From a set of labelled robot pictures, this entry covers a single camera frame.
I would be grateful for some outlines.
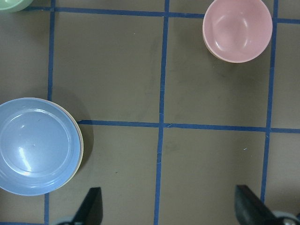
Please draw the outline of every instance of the blue plate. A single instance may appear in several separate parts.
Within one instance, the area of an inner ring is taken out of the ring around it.
[[[39,98],[0,105],[0,187],[42,195],[64,185],[81,161],[81,134],[58,106]]]

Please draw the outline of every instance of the pink bowl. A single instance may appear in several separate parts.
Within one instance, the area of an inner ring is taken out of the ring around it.
[[[260,55],[272,36],[272,18],[261,0],[214,0],[203,20],[209,51],[228,62],[247,62]]]

